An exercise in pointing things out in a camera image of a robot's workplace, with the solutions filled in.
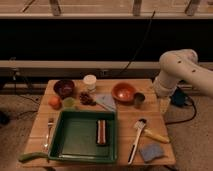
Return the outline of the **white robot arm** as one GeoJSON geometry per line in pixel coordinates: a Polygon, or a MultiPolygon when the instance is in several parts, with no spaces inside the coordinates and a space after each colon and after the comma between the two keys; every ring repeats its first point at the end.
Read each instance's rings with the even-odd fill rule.
{"type": "Polygon", "coordinates": [[[174,94],[177,84],[184,80],[213,98],[213,71],[198,65],[198,55],[192,49],[167,51],[159,59],[160,73],[153,89],[158,97],[174,94]]]}

